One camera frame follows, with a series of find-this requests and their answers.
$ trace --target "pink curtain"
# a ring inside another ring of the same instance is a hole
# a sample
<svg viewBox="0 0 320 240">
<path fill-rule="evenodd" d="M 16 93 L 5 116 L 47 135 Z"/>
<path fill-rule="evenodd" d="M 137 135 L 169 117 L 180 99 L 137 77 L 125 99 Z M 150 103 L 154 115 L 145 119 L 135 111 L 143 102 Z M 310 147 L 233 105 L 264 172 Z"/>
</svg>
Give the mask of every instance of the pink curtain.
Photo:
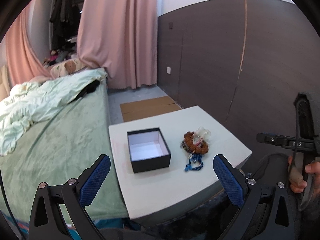
<svg viewBox="0 0 320 240">
<path fill-rule="evenodd" d="M 111 88 L 155 84 L 157 0 L 85 0 L 77 53 L 107 69 Z"/>
<path fill-rule="evenodd" d="M 27 34 L 28 15 L 29 5 L 19 14 L 6 34 L 8 71 L 13 86 L 36 76 L 51 77 L 30 46 Z"/>
</svg>

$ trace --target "green bedsheet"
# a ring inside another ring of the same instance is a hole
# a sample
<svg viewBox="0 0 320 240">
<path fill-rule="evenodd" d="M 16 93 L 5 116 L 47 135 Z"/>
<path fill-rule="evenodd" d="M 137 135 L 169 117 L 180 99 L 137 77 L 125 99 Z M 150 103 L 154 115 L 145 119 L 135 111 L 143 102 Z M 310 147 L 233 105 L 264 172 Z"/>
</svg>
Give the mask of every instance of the green bedsheet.
<svg viewBox="0 0 320 240">
<path fill-rule="evenodd" d="M 17 141 L 12 154 L 0 157 L 6 195 L 16 219 L 29 222 L 39 183 L 59 185 L 77 178 L 100 154 L 110 157 L 111 170 L 86 211 L 92 220 L 128 217 L 113 164 L 108 124 L 107 93 L 102 84 L 50 121 L 35 124 Z M 61 206 L 66 223 L 72 223 Z M 0 210 L 7 214 L 1 192 Z"/>
</svg>

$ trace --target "black cable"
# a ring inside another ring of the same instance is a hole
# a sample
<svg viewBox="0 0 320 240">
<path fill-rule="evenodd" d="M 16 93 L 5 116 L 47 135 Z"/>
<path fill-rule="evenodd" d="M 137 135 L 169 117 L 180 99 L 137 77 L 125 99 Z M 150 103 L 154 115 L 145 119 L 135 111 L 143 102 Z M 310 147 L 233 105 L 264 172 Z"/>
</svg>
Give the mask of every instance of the black cable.
<svg viewBox="0 0 320 240">
<path fill-rule="evenodd" d="M 271 153 L 271 154 L 268 154 L 268 155 L 264 156 L 264 157 L 258 162 L 258 163 L 260 163 L 260 165 L 259 165 L 258 168 L 255 170 L 255 172 L 253 172 L 253 173 L 250 175 L 250 178 L 251 178 L 251 179 L 255 179 L 256 181 L 259 180 L 259 179 L 261 179 L 261 178 L 264 176 L 265 172 L 266 172 L 266 169 L 267 169 L 268 164 L 269 164 L 269 161 L 270 161 L 270 157 L 275 156 L 275 155 L 278 155 L 278 156 L 280 156 L 280 157 L 284 157 L 284 158 L 288 159 L 288 156 L 287 156 L 286 154 L 284 154 L 284 153 Z M 259 171 L 261 171 L 260 169 L 261 169 L 263 166 L 264 166 L 263 172 L 261 172 L 261 174 L 260 174 L 259 176 L 256 176 L 256 174 L 257 174 Z"/>
<path fill-rule="evenodd" d="M 299 130 L 300 130 L 300 126 L 299 126 L 299 104 L 302 102 L 303 100 L 299 100 L 296 104 L 296 144 L 294 146 L 294 152 L 293 152 L 293 156 L 292 156 L 292 162 L 289 166 L 289 171 L 288 171 L 288 179 L 287 179 L 287 182 L 286 182 L 286 188 L 288 189 L 289 187 L 289 180 L 290 180 L 290 173 L 291 173 L 291 170 L 292 170 L 292 167 L 295 165 L 294 163 L 294 159 L 296 157 L 296 154 L 297 154 L 297 150 L 298 150 L 298 143 L 299 143 Z"/>
<path fill-rule="evenodd" d="M 13 221 L 14 225 L 16 226 L 16 228 L 18 229 L 19 233 L 21 234 L 22 240 L 26 240 L 25 235 L 22 233 L 20 227 L 18 226 L 17 221 L 15 220 L 15 218 L 14 218 L 12 212 L 11 212 L 11 209 L 10 209 L 10 206 L 9 206 L 9 203 L 8 203 L 8 200 L 7 200 L 7 196 L 5 195 L 3 181 L 2 181 L 2 175 L 1 175 L 1 169 L 0 169 L 0 187 L 1 187 L 1 192 L 2 192 L 2 196 L 4 198 L 5 205 L 7 206 L 7 209 L 9 211 L 9 214 L 10 214 L 11 218 L 12 218 L 12 221 Z"/>
</svg>

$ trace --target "open gift box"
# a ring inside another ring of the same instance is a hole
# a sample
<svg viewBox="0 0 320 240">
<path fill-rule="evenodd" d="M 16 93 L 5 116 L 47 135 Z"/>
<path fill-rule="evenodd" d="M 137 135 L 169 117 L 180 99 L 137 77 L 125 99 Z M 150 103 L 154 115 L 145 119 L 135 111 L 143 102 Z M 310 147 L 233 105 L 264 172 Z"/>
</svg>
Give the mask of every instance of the open gift box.
<svg viewBox="0 0 320 240">
<path fill-rule="evenodd" d="M 169 167 L 171 153 L 160 128 L 127 134 L 133 173 Z"/>
</svg>

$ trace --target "dark gray wall panel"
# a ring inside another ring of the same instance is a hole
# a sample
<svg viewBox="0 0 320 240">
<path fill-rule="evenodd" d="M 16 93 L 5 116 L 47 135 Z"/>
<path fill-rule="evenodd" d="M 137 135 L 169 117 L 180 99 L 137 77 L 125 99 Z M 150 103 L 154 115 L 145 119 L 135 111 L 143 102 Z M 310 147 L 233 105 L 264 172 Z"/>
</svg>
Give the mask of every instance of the dark gray wall panel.
<svg viewBox="0 0 320 240">
<path fill-rule="evenodd" d="M 320 93 L 320 38 L 297 6 L 279 0 L 247 0 L 243 70 L 226 128 L 253 154 L 252 170 L 281 148 L 259 144 L 258 132 L 294 136 L 293 101 L 299 91 Z"/>
<path fill-rule="evenodd" d="M 182 35 L 184 29 L 183 11 L 176 10 L 158 18 L 158 86 L 173 100 L 178 100 Z"/>
<path fill-rule="evenodd" d="M 210 0 L 180 9 L 186 17 L 178 103 L 199 105 L 223 123 L 244 42 L 244 0 Z"/>
</svg>

